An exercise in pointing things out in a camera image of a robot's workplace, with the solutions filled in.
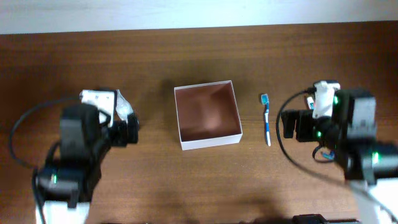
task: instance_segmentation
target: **open box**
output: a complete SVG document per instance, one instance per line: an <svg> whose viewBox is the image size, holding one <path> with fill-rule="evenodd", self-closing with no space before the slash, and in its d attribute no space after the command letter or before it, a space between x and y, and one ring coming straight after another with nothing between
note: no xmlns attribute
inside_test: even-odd
<svg viewBox="0 0 398 224"><path fill-rule="evenodd" d="M232 81L174 88L182 150L238 143L241 119Z"/></svg>

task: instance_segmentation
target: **toothbrush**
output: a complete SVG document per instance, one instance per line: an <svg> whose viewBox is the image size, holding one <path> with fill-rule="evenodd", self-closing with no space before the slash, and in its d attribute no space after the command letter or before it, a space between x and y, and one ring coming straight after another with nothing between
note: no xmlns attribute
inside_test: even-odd
<svg viewBox="0 0 398 224"><path fill-rule="evenodd" d="M268 113L269 113L268 94L261 95L261 103L266 106L265 112L264 112L264 121L266 122L267 144L268 144L268 146L271 146L271 137L269 135L269 123L268 123Z"/></svg>

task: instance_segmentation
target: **wooden table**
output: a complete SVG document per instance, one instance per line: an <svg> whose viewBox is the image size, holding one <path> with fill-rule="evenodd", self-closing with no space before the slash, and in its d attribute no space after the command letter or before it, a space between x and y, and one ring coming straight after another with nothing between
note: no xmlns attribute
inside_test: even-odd
<svg viewBox="0 0 398 224"><path fill-rule="evenodd" d="M139 113L139 144L112 149L102 164L87 223L237 223L321 213L357 217L350 192L294 168L276 141L275 119L293 93L321 79L377 97L378 136L397 142L398 22L131 30L0 36L0 219L33 223L31 171L11 160L13 122L37 103L82 89L118 88ZM239 144L182 151L174 87L232 80L243 127ZM263 106L271 101L272 146ZM42 110L14 138L16 153L42 165L59 138L61 108ZM291 108L304 108L302 100ZM318 165L314 143L285 140L298 161Z"/></svg>

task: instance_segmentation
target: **white robot part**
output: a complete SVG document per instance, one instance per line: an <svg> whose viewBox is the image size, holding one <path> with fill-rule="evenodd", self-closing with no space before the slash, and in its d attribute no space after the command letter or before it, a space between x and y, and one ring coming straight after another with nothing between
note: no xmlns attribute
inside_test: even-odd
<svg viewBox="0 0 398 224"><path fill-rule="evenodd" d="M314 84L317 89L315 92L315 108L312 118L318 119L322 116L329 116L333 112L333 97L335 91L340 89L340 84L336 81L320 81Z"/></svg>

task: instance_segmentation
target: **cable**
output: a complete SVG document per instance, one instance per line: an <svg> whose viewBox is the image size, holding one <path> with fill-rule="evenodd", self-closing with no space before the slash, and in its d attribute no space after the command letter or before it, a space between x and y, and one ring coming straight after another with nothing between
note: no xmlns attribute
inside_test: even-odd
<svg viewBox="0 0 398 224"><path fill-rule="evenodd" d="M24 161L24 160L18 158L18 157L15 155L14 148L13 148L13 146L12 146L12 137L13 137L15 131L17 130L18 126L23 122L23 120L26 119L26 117L28 117L30 114L32 114L33 112L35 112L35 111L37 111L37 110L39 110L39 109L46 108L46 107L49 107L49 106L52 106L52 105L56 105L56 104L58 104L58 103L63 103L63 102L65 102L65 101L79 100L79 99L80 99L79 97L69 97L69 98L62 98L62 99L59 99L59 100L47 101L47 102L41 103L41 104L39 104L39 105L36 105L36 106L34 106L33 108L31 108L31 109L29 109L28 111L26 111L26 112L14 123L14 125L13 125L13 127L12 127L12 129L11 129L10 135L9 135L9 139L8 139L8 148L9 148L9 152L10 152L11 157L12 157L18 164L20 164L21 166L23 166L23 167L25 167L25 168L28 168L28 169L34 169L34 168L36 167L35 165L32 165L32 164L30 164L30 163L28 163L28 162L26 162L26 161Z"/></svg>
<svg viewBox="0 0 398 224"><path fill-rule="evenodd" d="M37 177L37 169L33 170L32 174L32 190L33 196L35 198L36 206L40 214L40 219L42 220L42 224L45 224L44 212L43 212L43 201L40 196L40 192L37 190L36 187L36 177Z"/></svg>
<svg viewBox="0 0 398 224"><path fill-rule="evenodd" d="M302 91L300 91L300 92L294 94L294 95L291 96L289 99L287 99L287 100L285 101L285 103L284 103L284 104L280 107L280 109L279 109L279 112L278 112L278 115L277 115L277 118L276 118L276 136L277 136L277 139L278 139L278 143L279 143L280 149L282 150L284 156L285 156L286 159L287 159L290 163L292 163L296 168L300 169L301 171L305 172L306 174L308 174L308 175L310 175L310 176L312 176L312 177L318 178L318 179L320 179L320 180L322 180L322 181L328 182L328 183L330 183L330 184L337 185L337 186L342 187L342 188L344 188L344 189L351 190L353 193L358 194L358 195L360 195L360 196L362 196L362 197L364 197L364 198L366 198L366 199L368 199L368 200L374 202L375 204L377 204L378 206L380 206L383 210L385 210L385 211L390 215L390 217L391 217L391 219L392 219L393 222L396 222L396 223L397 223L397 222L398 222L398 219L397 219L397 217L394 216L393 212L392 212L391 210L389 210L389 209L388 209L385 205L383 205L381 202L379 202L376 198L374 198L371 194L369 194L369 192L367 192L366 190L363 190L363 189L361 189L361 188L359 188L359 187L355 187L355 186L352 186L352 185L350 186L350 185L348 185L348 184L346 184L346 183L344 183L344 182L341 182L341 181L339 181L339 180L330 178L330 177L328 177L328 176L325 175L325 174L320 174L320 173L318 173L318 172L312 171L312 170L306 168L305 166L299 164L299 163L296 162L294 159L292 159L292 158L289 156L289 154L287 153L287 151L285 150L285 147L284 147L284 145L283 145L283 143L282 143L282 139L281 139L281 137L280 137L280 132L279 132L279 120L280 120L280 116L282 115L282 112L283 112L283 110L285 109L286 105L288 105L294 98L296 98L296 97L298 97L298 96L300 96L300 95L302 95L302 94L313 93L314 91L315 91L314 88L308 88L308 89L306 89L306 90L302 90Z"/></svg>
<svg viewBox="0 0 398 224"><path fill-rule="evenodd" d="M312 159L313 159L315 162L321 163L321 164L327 164L327 163L334 162L334 161L335 161L334 159L323 159L323 160L321 160L321 159L316 159L316 158L315 158L317 152L318 152L322 147L323 147L323 146L319 145L319 146L315 147L315 149L313 149L313 151L312 151Z"/></svg>

